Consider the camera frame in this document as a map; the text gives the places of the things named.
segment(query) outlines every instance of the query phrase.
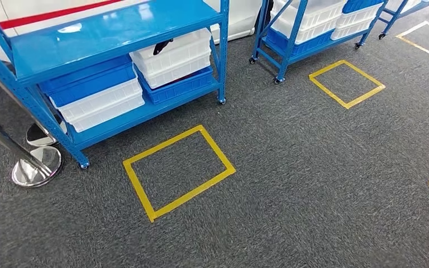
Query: yellow tape square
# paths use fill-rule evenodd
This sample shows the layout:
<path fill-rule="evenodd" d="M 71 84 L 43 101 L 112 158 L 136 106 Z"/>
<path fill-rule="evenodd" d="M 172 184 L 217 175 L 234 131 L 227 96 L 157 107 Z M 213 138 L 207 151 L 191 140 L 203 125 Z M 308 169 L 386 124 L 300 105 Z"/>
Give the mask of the yellow tape square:
<path fill-rule="evenodd" d="M 168 205 L 160 208 L 159 210 L 155 211 L 154 208 L 152 207 L 152 205 L 150 204 L 150 201 L 149 201 L 144 189 L 142 188 L 142 185 L 141 185 L 139 179 L 137 178 L 137 175 L 136 175 L 134 169 L 132 168 L 131 164 L 136 162 L 136 161 L 139 161 L 139 160 L 141 160 L 141 159 L 143 159 L 143 158 L 145 158 L 151 154 L 154 154 L 155 152 L 158 152 L 158 151 L 162 150 L 163 148 L 166 148 L 167 146 L 170 146 L 170 145 L 176 143 L 177 141 L 179 141 L 183 138 L 186 138 L 190 135 L 193 135 L 198 131 L 201 133 L 201 135 L 204 137 L 204 139 L 210 145 L 211 149 L 216 153 L 218 158 L 224 164 L 224 166 L 226 167 L 226 170 L 221 172 L 220 174 L 216 175 L 214 178 L 208 180 L 207 182 L 203 183 L 202 185 L 196 187 L 195 189 L 189 191 L 188 193 L 182 195 L 181 197 L 179 197 L 175 201 L 172 201 L 170 204 L 168 204 Z M 229 162 L 228 158 L 226 158 L 226 156 L 223 154 L 221 149 L 218 147 L 218 145 L 215 143 L 213 138 L 208 134 L 208 132 L 206 131 L 206 129 L 202 125 L 199 125 L 199 126 L 196 126 L 190 130 L 187 130 L 187 131 L 183 132 L 182 134 L 179 134 L 179 135 L 177 135 L 177 136 L 175 136 L 175 137 L 173 137 L 167 141 L 162 142 L 161 144 L 159 144 L 155 147 L 148 149 L 145 152 L 142 152 L 136 156 L 133 156 L 129 159 L 124 160 L 122 163 L 124 165 L 124 168 L 126 169 L 126 172 L 127 172 L 127 175 L 129 176 L 129 179 L 132 182 L 132 186 L 134 186 L 134 189 L 136 190 L 137 196 L 139 196 L 139 199 L 142 203 L 142 206 L 144 207 L 145 212 L 147 213 L 147 216 L 149 217 L 149 220 L 151 222 L 154 222 L 154 220 L 156 218 L 159 218 L 160 216 L 169 213 L 170 211 L 179 207 L 183 203 L 194 198 L 195 196 L 202 193 L 206 189 L 208 189 L 211 186 L 219 183 L 220 181 L 222 181 L 223 179 L 225 179 L 229 175 L 236 172 L 235 168 Z"/>
<path fill-rule="evenodd" d="M 416 47 L 416 48 L 418 48 L 418 49 L 420 49 L 420 50 L 422 50 L 422 51 L 424 51 L 424 52 L 426 52 L 426 53 L 429 54 L 429 50 L 428 49 L 426 49 L 426 48 L 424 48 L 422 46 L 419 46 L 419 45 L 415 44 L 414 42 L 412 42 L 409 39 L 406 39 L 404 37 L 405 35 L 410 34 L 411 32 L 413 32 L 413 31 L 415 31 L 415 30 L 417 30 L 417 29 L 419 29 L 419 28 L 421 28 L 421 27 L 423 27 L 425 25 L 429 26 L 429 22 L 428 21 L 424 21 L 424 22 L 420 23 L 419 25 L 414 26 L 414 27 L 410 28 L 409 30 L 407 30 L 407 31 L 405 31 L 405 32 L 397 35 L 396 37 L 399 38 L 400 40 L 402 40 L 402 41 L 404 41 L 404 42 L 406 42 L 406 43 L 408 43 L 408 44 L 410 44 L 410 45 L 412 45 L 412 46 L 414 46 L 414 47 Z"/>
<path fill-rule="evenodd" d="M 371 82 L 373 82 L 374 84 L 377 85 L 376 88 L 374 88 L 373 90 L 353 99 L 350 102 L 345 102 L 342 99 L 340 99 L 337 95 L 335 95 L 333 92 L 331 92 L 329 89 L 327 89 L 322 83 L 320 83 L 316 77 L 326 73 L 327 71 L 340 66 L 341 64 L 346 64 L 347 66 L 349 66 L 350 68 L 352 68 L 353 70 L 355 70 L 356 72 L 358 72 L 359 74 L 361 74 L 362 76 L 366 77 L 367 79 L 369 79 Z M 347 62 L 346 60 L 340 60 L 336 63 L 333 63 L 329 66 L 326 66 L 325 68 L 309 75 L 310 80 L 312 82 L 315 83 L 315 85 L 317 85 L 319 88 L 321 88 L 321 90 L 323 90 L 326 94 L 328 94 L 331 98 L 333 98 L 334 100 L 336 100 L 339 104 L 341 104 L 343 107 L 345 107 L 346 109 L 349 109 L 351 107 L 353 107 L 354 105 L 364 101 L 365 99 L 373 96 L 374 94 L 376 94 L 377 92 L 383 90 L 385 88 L 385 85 L 382 84 L 381 82 L 377 81 L 376 79 L 374 79 L 372 76 L 368 75 L 367 73 L 365 73 L 364 71 L 362 71 L 361 69 L 359 69 L 358 67 L 352 65 L 351 63 Z"/>

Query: chrome stanchion base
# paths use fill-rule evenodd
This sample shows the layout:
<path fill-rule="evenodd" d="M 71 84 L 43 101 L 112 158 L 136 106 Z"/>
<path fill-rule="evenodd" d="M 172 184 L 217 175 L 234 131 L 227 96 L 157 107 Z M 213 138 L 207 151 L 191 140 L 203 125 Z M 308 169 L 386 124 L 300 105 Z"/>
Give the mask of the chrome stanchion base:
<path fill-rule="evenodd" d="M 62 122 L 59 117 L 57 118 L 57 121 L 60 124 L 63 132 L 66 133 L 65 122 Z M 25 140 L 30 146 L 33 147 L 50 146 L 58 143 L 55 138 L 45 134 L 43 130 L 41 130 L 40 127 L 38 127 L 38 125 L 35 123 L 33 123 L 32 126 L 30 126 L 30 128 L 27 130 L 27 133 L 25 134 Z"/>
<path fill-rule="evenodd" d="M 32 150 L 30 154 L 49 168 L 50 176 L 46 176 L 23 159 L 19 159 L 12 169 L 12 181 L 18 186 L 28 188 L 43 186 L 60 171 L 63 163 L 61 153 L 56 148 L 45 146 Z"/>

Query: blue shelf frame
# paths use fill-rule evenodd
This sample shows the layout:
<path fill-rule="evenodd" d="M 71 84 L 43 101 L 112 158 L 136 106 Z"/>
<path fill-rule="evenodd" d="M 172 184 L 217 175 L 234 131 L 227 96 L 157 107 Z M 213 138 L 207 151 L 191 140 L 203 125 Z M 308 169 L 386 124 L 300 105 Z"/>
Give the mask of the blue shelf frame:
<path fill-rule="evenodd" d="M 305 14 L 305 10 L 307 8 L 308 0 L 300 0 L 300 5 L 298 7 L 297 16 L 295 17 L 295 23 L 292 27 L 292 33 L 290 34 L 290 38 L 288 40 L 287 48 L 285 50 L 279 48 L 275 44 L 269 43 L 268 40 L 265 37 L 265 34 L 267 33 L 267 30 L 272 26 L 272 24 L 280 17 L 280 15 L 287 9 L 287 7 L 292 3 L 293 0 L 288 0 L 287 3 L 280 9 L 279 13 L 271 19 L 271 21 L 264 27 L 265 25 L 265 19 L 268 12 L 268 0 L 263 0 L 263 5 L 261 7 L 260 11 L 260 17 L 256 33 L 256 40 L 254 49 L 252 52 L 252 57 L 250 59 L 251 63 L 256 62 L 259 59 L 259 54 L 261 54 L 263 57 L 265 57 L 270 63 L 272 63 L 275 67 L 279 69 L 278 75 L 274 78 L 275 83 L 280 83 L 285 81 L 285 72 L 287 71 L 287 67 L 290 64 L 296 63 L 300 60 L 303 60 L 305 58 L 308 58 L 312 55 L 315 55 L 323 50 L 327 50 L 331 47 L 334 47 L 340 43 L 349 41 L 353 38 L 356 38 L 358 36 L 362 35 L 361 40 L 356 43 L 356 49 L 363 46 L 365 44 L 366 39 L 368 38 L 371 30 L 373 29 L 377 19 L 379 18 L 379 15 L 382 13 L 382 10 L 384 9 L 385 5 L 387 4 L 388 0 L 385 0 L 383 5 L 379 8 L 378 13 L 376 17 L 371 22 L 369 28 L 367 30 L 361 31 L 359 33 L 356 33 L 351 36 L 344 37 L 339 40 L 330 40 L 329 42 L 316 47 L 312 50 L 306 51 L 304 53 L 294 55 L 292 56 L 292 51 L 294 49 L 295 40 L 297 39 L 297 34 L 300 29 L 300 24 L 303 19 L 303 15 Z M 271 50 L 273 50 L 276 54 L 278 54 L 282 58 L 282 62 L 279 63 L 276 60 L 274 60 L 267 52 L 263 50 L 263 45 L 268 45 Z"/>
<path fill-rule="evenodd" d="M 213 10 L 202 0 L 149 0 L 11 38 L 6 36 L 0 27 L 0 46 L 16 69 L 14 75 L 0 61 L 0 81 L 79 165 L 86 168 L 89 166 L 89 160 L 82 153 L 84 148 L 211 92 L 217 91 L 218 101 L 225 103 L 228 14 L 229 0 L 220 0 L 220 12 Z M 119 28 L 111 27 L 114 23 L 107 21 L 111 19 L 120 20 L 120 23 L 117 23 Z M 120 26 L 124 23 L 127 27 L 121 30 Z M 49 105 L 48 99 L 37 86 L 39 82 L 158 42 L 202 28 L 210 29 L 214 24 L 220 26 L 220 45 L 218 52 L 211 38 L 210 47 L 218 74 L 211 84 L 159 104 L 152 104 L 144 94 L 142 97 L 145 105 L 81 133 L 76 132 L 68 123 L 67 133 L 62 131 L 54 117 L 55 109 Z M 54 44 L 57 51 L 43 45 L 48 40 L 53 42 L 48 42 L 50 47 Z"/>
<path fill-rule="evenodd" d="M 396 11 L 392 11 L 388 8 L 385 8 L 383 10 L 384 13 L 387 13 L 389 15 L 392 15 L 392 18 L 388 21 L 385 18 L 381 18 L 379 17 L 379 20 L 386 23 L 387 26 L 385 27 L 384 31 L 382 31 L 382 33 L 379 35 L 379 39 L 381 40 L 382 38 L 386 37 L 386 35 L 389 33 L 390 28 L 394 25 L 395 21 L 403 18 L 405 16 L 408 16 L 412 13 L 415 13 L 419 10 L 422 10 L 426 7 L 429 7 L 429 2 L 421 2 L 420 4 L 412 7 L 411 9 L 405 11 L 402 13 L 402 10 L 404 9 L 404 7 L 406 6 L 406 4 L 408 3 L 409 0 L 404 0 L 402 2 L 402 4 L 399 6 L 399 8 Z"/>

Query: stacked crates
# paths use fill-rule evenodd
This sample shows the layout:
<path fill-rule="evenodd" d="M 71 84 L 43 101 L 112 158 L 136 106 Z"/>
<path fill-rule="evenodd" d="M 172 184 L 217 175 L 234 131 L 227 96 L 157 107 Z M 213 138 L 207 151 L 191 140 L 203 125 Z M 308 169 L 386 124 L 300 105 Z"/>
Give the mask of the stacked crates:
<path fill-rule="evenodd" d="M 77 132 L 145 103 L 128 55 L 48 80 L 39 87 Z"/>
<path fill-rule="evenodd" d="M 384 0 L 309 0 L 292 56 L 313 50 L 330 40 L 339 40 L 367 30 L 383 2 Z M 286 3 L 287 0 L 274 0 L 271 17 L 276 16 Z M 299 4 L 300 0 L 293 1 L 268 29 L 267 45 L 274 44 L 282 50 L 287 49 Z"/>
<path fill-rule="evenodd" d="M 286 0 L 274 0 L 271 17 L 277 15 L 285 6 Z M 267 39 L 279 48 L 287 48 L 292 33 L 300 0 L 293 1 L 268 30 Z M 295 40 L 293 54 L 314 49 L 330 40 L 345 5 L 344 0 L 310 0 L 308 1 L 302 22 Z"/>
<path fill-rule="evenodd" d="M 130 53 L 142 88 L 154 104 L 211 83 L 210 39 L 204 28 L 174 38 L 159 53 L 156 45 Z"/>
<path fill-rule="evenodd" d="M 338 40 L 367 30 L 383 2 L 384 0 L 348 0 L 331 39 Z"/>

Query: shelf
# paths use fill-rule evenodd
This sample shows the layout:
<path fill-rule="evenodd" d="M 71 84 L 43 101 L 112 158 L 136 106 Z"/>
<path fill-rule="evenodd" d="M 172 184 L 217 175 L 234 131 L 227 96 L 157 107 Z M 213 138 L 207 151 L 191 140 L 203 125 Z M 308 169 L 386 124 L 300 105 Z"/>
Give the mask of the shelf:
<path fill-rule="evenodd" d="M 17 81 L 30 85 L 221 22 L 202 0 L 151 0 L 11 38 Z"/>
<path fill-rule="evenodd" d="M 194 90 L 192 92 L 185 93 L 181 96 L 162 102 L 159 104 L 153 104 L 150 98 L 144 92 L 143 98 L 145 104 L 139 108 L 136 108 L 130 112 L 127 112 L 114 119 L 106 121 L 100 125 L 92 127 L 81 133 L 77 133 L 73 126 L 68 128 L 71 132 L 73 141 L 78 149 L 84 149 L 97 142 L 112 137 L 124 130 L 141 124 L 149 119 L 152 119 L 162 113 L 165 113 L 171 109 L 179 107 L 187 102 L 197 99 L 203 95 L 213 92 L 220 88 L 221 84 L 217 80 L 212 78 L 212 83 L 206 87 Z"/>
<path fill-rule="evenodd" d="M 307 51 L 305 53 L 300 53 L 300 54 L 295 55 L 295 56 L 290 56 L 288 63 L 289 64 L 296 63 L 300 60 L 306 59 L 306 58 L 308 58 L 314 54 L 317 54 L 323 50 L 327 50 L 327 49 L 329 49 L 333 46 L 336 46 L 340 43 L 343 43 L 343 42 L 346 42 L 346 41 L 351 40 L 353 38 L 356 38 L 358 36 L 361 36 L 361 35 L 367 33 L 368 31 L 369 31 L 369 29 L 355 33 L 355 34 L 350 35 L 350 36 L 343 37 L 343 38 L 338 39 L 338 40 L 330 40 L 329 42 L 326 42 L 323 45 L 321 45 L 315 49 L 312 49 L 312 50 Z M 276 44 L 269 42 L 269 40 L 266 37 L 263 37 L 262 41 L 268 48 L 270 48 L 272 51 L 274 51 L 277 55 L 282 57 L 285 54 L 283 49 L 279 48 L 279 46 L 277 46 Z"/>

